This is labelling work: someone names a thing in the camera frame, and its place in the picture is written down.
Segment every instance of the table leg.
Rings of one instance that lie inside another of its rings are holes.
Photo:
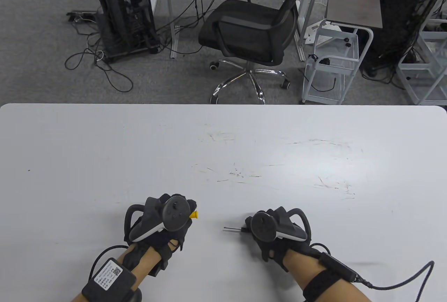
[[[171,27],[171,36],[172,36],[172,46],[171,46],[171,59],[175,59],[177,56],[177,47],[178,47],[178,37],[179,35],[176,34],[176,30],[178,30],[180,27],[175,26],[174,20],[174,14],[172,11],[172,2],[171,0],[168,0],[168,10],[169,10],[169,21],[170,27]]]

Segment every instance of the chair caster wheel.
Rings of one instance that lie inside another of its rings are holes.
[[[290,87],[290,81],[285,79],[281,85],[281,88],[283,88],[284,90],[287,90],[287,89],[289,89],[289,87]]]
[[[212,95],[210,98],[210,104],[217,104],[219,102],[219,96]]]
[[[215,71],[215,70],[218,69],[218,68],[219,68],[219,62],[215,62],[215,61],[213,61],[213,62],[210,63],[210,69],[211,69],[212,71]]]

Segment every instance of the black armband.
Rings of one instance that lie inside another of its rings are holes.
[[[136,277],[115,259],[108,259],[82,290],[89,302],[128,301],[134,294],[131,290]]]
[[[321,294],[340,279],[340,275],[331,270],[323,270],[323,272],[314,277],[306,288],[304,288],[303,296],[308,302],[315,302]]]

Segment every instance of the black glove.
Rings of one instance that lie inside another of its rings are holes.
[[[289,212],[287,212],[287,216],[284,216],[284,213],[286,212],[283,207],[279,207],[275,211],[272,209],[268,209],[267,211],[264,211],[270,216],[273,216],[277,222],[280,221],[280,215],[282,215],[282,219],[285,217],[291,217],[294,214],[297,214],[301,217],[303,224],[305,226],[305,232],[307,233],[307,239],[303,242],[299,242],[296,240],[290,240],[286,238],[276,238],[272,242],[264,242],[259,240],[251,231],[251,221],[252,216],[249,216],[246,218],[246,227],[243,228],[243,231],[250,232],[253,236],[253,239],[258,244],[259,248],[261,249],[261,255],[262,259],[265,262],[268,262],[269,259],[273,259],[277,264],[281,266],[283,270],[288,272],[287,268],[283,265],[283,259],[286,255],[287,251],[289,249],[304,254],[306,256],[311,256],[313,258],[318,259],[321,255],[321,252],[316,250],[315,248],[312,248],[310,246],[311,242],[311,230],[309,226],[309,222],[307,220],[306,215],[303,213],[300,209],[293,209]],[[273,251],[273,257],[270,257],[270,251]]]
[[[180,194],[174,194],[174,195],[168,195],[163,194],[158,201],[155,204],[155,210],[158,210],[163,206],[164,203],[166,203],[167,200],[169,200],[173,196],[181,196],[185,198],[183,195]],[[195,211],[197,208],[197,204],[194,200],[187,200],[188,204],[190,206],[190,214]],[[138,211],[143,211],[144,206],[136,205],[139,207]],[[129,245],[132,244],[132,242],[129,239],[129,232],[132,230],[133,227],[135,227],[138,223],[141,222],[141,217],[139,217],[135,223],[132,225],[132,227],[129,229],[127,227],[127,223],[125,223],[124,227],[124,241],[126,241]],[[160,232],[155,232],[152,235],[148,236],[147,238],[140,240],[136,242],[135,247],[132,251],[127,253],[124,256],[123,259],[123,266],[126,267],[128,270],[133,270],[138,264],[141,259],[141,257],[147,252],[148,248],[153,247],[155,251],[157,251],[161,255],[161,260],[158,262],[158,264],[153,268],[153,270],[149,273],[149,275],[156,276],[160,270],[165,270],[168,266],[168,260],[171,258],[172,253],[175,252],[179,247],[180,251],[183,249],[183,243],[185,241],[186,233],[189,229],[189,227],[192,224],[192,219],[188,218],[188,221],[186,224],[176,231],[168,231],[166,229],[163,229]],[[171,251],[169,244],[170,240],[177,240],[178,246],[174,249],[174,251]]]

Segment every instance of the white table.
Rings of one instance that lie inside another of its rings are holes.
[[[2,301],[71,300],[122,242],[128,206],[163,192],[195,199],[199,219],[145,301],[302,301],[250,238],[222,231],[280,205],[375,285],[435,260],[422,301],[447,298],[441,108],[9,104],[0,128]],[[421,281],[361,289],[408,302]]]

